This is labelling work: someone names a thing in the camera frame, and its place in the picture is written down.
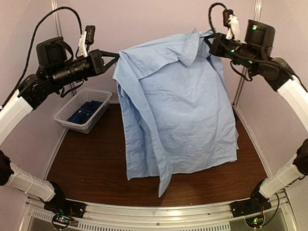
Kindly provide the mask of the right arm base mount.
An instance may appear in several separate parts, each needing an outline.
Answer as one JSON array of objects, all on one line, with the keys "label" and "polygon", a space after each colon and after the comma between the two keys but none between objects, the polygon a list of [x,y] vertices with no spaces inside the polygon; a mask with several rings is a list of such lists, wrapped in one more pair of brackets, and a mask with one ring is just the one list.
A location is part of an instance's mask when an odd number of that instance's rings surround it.
[{"label": "right arm base mount", "polygon": [[264,212],[271,209],[269,201],[260,202],[257,199],[246,199],[234,201],[230,204],[234,218],[244,217],[245,223],[249,228],[261,228],[265,224]]}]

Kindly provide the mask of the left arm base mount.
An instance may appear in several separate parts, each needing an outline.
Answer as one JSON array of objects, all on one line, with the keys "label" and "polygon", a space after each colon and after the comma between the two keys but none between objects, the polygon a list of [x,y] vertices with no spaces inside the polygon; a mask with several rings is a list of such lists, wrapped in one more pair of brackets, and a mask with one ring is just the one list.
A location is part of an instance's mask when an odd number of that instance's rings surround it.
[{"label": "left arm base mount", "polygon": [[44,209],[51,211],[53,217],[51,224],[56,230],[62,231],[66,228],[77,227],[77,218],[83,218],[85,213],[86,204],[82,202],[65,200],[64,206],[60,207],[55,202],[44,202]]}]

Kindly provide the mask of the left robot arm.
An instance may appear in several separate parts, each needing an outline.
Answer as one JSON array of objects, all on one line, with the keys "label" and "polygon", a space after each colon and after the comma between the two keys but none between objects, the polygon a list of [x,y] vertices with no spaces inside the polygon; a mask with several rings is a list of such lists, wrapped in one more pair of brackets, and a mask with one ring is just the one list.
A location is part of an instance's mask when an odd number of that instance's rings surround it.
[{"label": "left robot arm", "polygon": [[[0,142],[4,143],[12,131],[32,111],[36,110],[49,95],[64,97],[64,87],[73,82],[86,81],[105,73],[118,59],[118,53],[99,49],[84,50],[78,58],[63,37],[55,37],[36,47],[39,68],[26,77],[0,111]],[[0,184],[32,194],[50,205],[59,214],[69,210],[69,202],[56,183],[37,178],[20,169],[9,157],[0,155]]]}]

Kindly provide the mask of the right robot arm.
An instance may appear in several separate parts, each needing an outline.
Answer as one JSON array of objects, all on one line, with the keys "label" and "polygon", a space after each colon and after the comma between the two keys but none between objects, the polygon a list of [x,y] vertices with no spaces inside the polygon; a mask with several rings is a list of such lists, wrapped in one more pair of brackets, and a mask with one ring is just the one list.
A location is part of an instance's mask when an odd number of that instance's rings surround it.
[{"label": "right robot arm", "polygon": [[[242,65],[248,69],[247,81],[256,75],[262,76],[292,108],[304,128],[308,127],[308,91],[295,71],[279,57],[270,56],[275,28],[267,24],[249,20],[245,42],[236,41],[235,36],[214,33],[204,37],[210,54],[229,58],[231,64]],[[247,209],[257,212],[265,205],[265,198],[272,197],[302,179],[308,174],[308,142],[304,141],[296,153],[272,177],[256,186],[252,198],[247,201]]]}]

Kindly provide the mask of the light blue long sleeve shirt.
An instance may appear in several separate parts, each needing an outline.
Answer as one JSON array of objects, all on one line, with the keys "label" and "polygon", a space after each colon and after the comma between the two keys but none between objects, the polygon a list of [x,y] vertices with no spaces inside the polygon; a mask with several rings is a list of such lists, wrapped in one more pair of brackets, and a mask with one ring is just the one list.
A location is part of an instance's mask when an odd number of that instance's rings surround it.
[{"label": "light blue long sleeve shirt", "polygon": [[238,133],[223,65],[204,42],[211,31],[177,34],[119,52],[113,79],[124,126],[127,178],[159,177],[237,160]]}]

